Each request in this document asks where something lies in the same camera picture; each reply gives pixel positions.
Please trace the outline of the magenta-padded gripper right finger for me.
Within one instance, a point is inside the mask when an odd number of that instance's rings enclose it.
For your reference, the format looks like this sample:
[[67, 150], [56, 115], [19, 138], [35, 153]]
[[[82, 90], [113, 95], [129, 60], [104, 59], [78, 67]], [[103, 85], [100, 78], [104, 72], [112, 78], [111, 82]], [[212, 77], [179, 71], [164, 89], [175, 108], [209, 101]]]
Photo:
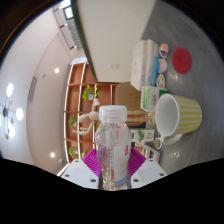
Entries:
[[136, 149], [131, 149], [128, 174], [132, 189], [146, 186], [166, 176], [166, 172], [153, 158], [145, 158]]

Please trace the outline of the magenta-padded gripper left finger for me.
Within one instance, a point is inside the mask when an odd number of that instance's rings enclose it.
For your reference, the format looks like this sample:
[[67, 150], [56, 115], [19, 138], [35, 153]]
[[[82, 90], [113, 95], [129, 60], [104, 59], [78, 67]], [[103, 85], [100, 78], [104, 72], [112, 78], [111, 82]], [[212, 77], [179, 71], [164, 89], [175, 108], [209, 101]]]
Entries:
[[62, 178], [84, 188], [98, 189], [100, 163], [97, 151], [92, 149], [83, 159], [74, 159], [62, 174]]

